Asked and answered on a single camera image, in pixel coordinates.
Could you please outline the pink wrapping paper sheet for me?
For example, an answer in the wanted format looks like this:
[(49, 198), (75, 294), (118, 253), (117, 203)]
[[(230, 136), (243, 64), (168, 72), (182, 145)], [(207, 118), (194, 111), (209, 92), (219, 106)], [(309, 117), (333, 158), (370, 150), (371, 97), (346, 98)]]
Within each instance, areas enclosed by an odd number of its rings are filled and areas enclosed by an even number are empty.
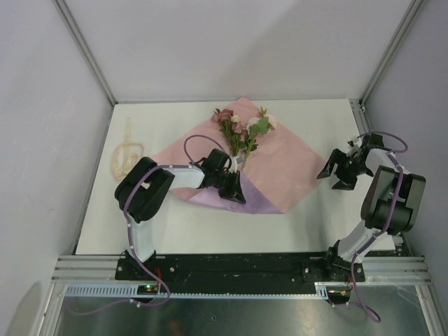
[[(184, 165), (191, 159), (209, 155), (217, 140), (224, 148), (228, 145), (218, 125), (206, 120), (173, 144), (153, 156), (160, 164)], [(248, 159), (241, 173), (241, 188), (245, 204), (221, 199), (216, 189), (184, 188), (173, 190), (181, 200), (242, 214), (284, 214), (295, 207), (319, 180), (316, 176), (326, 161), (304, 140), (280, 122), (276, 129), (258, 138), (260, 145)]]

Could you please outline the light pink rose stem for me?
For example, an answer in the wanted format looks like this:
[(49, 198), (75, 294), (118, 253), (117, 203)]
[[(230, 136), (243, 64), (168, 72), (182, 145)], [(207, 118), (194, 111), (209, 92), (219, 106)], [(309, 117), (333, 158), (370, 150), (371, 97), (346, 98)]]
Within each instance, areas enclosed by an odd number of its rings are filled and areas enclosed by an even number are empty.
[(241, 169), (244, 170), (252, 152), (258, 149), (258, 138), (274, 131), (277, 128), (277, 119), (269, 114), (266, 108), (260, 107), (256, 117), (252, 117), (246, 124), (242, 140), (239, 143), (243, 154)]

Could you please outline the cream ribbon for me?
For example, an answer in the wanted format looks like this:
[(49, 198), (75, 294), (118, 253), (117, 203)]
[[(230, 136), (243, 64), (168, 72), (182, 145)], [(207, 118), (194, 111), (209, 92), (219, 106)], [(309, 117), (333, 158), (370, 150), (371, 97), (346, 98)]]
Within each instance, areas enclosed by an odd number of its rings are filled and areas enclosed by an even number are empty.
[(111, 172), (117, 182), (121, 182), (144, 155), (142, 143), (132, 140), (133, 120), (125, 119), (123, 141), (115, 147), (111, 157)]

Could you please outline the dark pink rose stem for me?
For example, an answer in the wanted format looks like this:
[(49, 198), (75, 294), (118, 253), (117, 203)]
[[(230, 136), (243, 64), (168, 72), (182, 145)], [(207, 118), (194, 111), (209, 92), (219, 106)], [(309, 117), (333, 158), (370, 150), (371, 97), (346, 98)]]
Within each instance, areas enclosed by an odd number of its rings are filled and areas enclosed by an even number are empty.
[(225, 137), (230, 154), (237, 156), (240, 150), (245, 147), (243, 140), (245, 127), (239, 115), (228, 108), (223, 110), (216, 108), (213, 112), (212, 120), (218, 124), (219, 130)]

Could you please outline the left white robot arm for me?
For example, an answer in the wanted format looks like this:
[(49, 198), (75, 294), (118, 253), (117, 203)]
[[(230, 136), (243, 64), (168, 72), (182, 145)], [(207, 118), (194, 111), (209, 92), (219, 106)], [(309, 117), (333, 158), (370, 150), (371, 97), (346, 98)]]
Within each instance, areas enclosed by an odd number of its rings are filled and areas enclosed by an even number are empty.
[(213, 149), (207, 157), (189, 164), (158, 164), (143, 157), (115, 189), (127, 222), (128, 253), (134, 258), (130, 271), (138, 279), (150, 278), (155, 263), (152, 230), (149, 221), (157, 214), (170, 190), (182, 188), (218, 191), (221, 199), (245, 204), (241, 187), (240, 157), (230, 157), (222, 150)]

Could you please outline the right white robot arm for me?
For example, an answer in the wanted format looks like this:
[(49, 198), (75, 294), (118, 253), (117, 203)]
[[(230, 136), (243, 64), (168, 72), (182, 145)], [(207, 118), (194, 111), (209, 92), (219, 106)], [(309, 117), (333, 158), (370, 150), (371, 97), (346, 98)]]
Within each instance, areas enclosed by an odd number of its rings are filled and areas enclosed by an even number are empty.
[(410, 231), (416, 222), (426, 180), (399, 163), (397, 151), (385, 146), (385, 132), (369, 132), (348, 142), (349, 151), (336, 148), (317, 179), (337, 177), (335, 190), (353, 190), (358, 177), (372, 182), (360, 210), (360, 223), (330, 247), (319, 266), (331, 281), (356, 279), (356, 268), (377, 242)]

